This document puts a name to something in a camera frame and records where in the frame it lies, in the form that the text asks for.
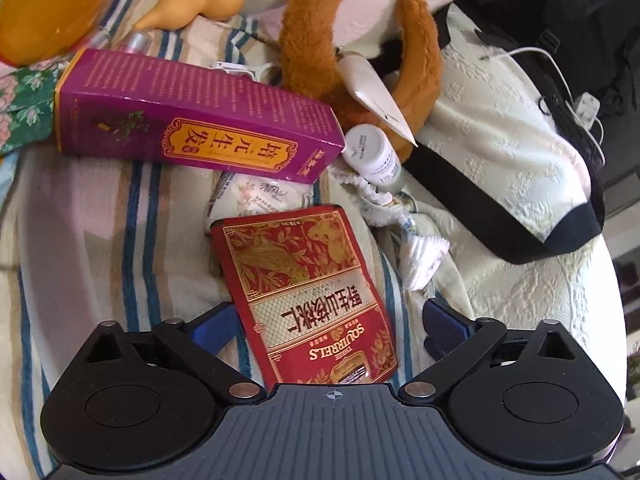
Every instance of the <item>metal screw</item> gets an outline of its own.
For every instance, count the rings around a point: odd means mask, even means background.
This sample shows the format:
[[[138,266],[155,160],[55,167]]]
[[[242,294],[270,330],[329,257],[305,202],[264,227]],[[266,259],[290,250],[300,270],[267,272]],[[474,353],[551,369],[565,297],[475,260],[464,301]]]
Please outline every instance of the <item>metal screw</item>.
[[[253,383],[238,383],[229,388],[229,393],[238,399],[251,399],[260,393],[260,386]]]
[[[425,397],[431,397],[436,392],[436,387],[431,383],[415,381],[415,383],[407,384],[407,386],[404,387],[404,392],[412,397],[424,399]]]

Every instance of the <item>floral fabric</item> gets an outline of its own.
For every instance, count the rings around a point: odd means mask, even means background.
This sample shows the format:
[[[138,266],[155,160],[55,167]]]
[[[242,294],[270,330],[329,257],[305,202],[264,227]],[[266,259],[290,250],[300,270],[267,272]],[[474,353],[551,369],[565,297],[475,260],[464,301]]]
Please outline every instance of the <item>floral fabric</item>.
[[[48,60],[0,77],[0,155],[50,136],[54,92],[65,67]]]

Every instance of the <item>crosshair mark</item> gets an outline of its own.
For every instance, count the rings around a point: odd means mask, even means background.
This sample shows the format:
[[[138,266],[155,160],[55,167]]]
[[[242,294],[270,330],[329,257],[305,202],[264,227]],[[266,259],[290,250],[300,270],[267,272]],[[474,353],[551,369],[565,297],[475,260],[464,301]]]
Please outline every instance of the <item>crosshair mark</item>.
[[[336,400],[340,400],[343,397],[343,394],[338,390],[331,390],[329,393],[326,394],[326,396],[329,399],[331,399],[333,402],[335,402]]]

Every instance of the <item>round pad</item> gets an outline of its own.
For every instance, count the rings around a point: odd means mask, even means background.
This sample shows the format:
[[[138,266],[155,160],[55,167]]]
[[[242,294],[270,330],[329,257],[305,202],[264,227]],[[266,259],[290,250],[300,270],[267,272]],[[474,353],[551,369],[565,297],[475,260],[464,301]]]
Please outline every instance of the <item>round pad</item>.
[[[142,361],[87,364],[53,389],[42,430],[60,462],[110,472],[175,459],[203,439],[216,405],[198,380]]]
[[[604,378],[576,374],[571,361],[541,364],[516,362],[466,378],[449,398],[453,425],[472,447],[523,468],[568,470],[600,458],[622,423],[615,393]]]
[[[86,412],[108,428],[128,428],[148,421],[160,409],[160,396],[144,386],[110,386],[94,394]]]
[[[569,390],[549,383],[524,383],[509,388],[502,398],[504,407],[526,422],[552,424],[572,416],[578,400]]]

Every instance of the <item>orange label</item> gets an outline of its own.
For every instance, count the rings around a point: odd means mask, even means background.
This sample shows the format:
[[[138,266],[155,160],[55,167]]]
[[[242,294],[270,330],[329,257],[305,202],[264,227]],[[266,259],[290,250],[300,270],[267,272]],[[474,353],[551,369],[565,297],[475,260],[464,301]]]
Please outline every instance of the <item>orange label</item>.
[[[298,144],[218,124],[178,118],[165,131],[162,149],[165,156],[172,158],[210,160],[277,173],[293,160]]]

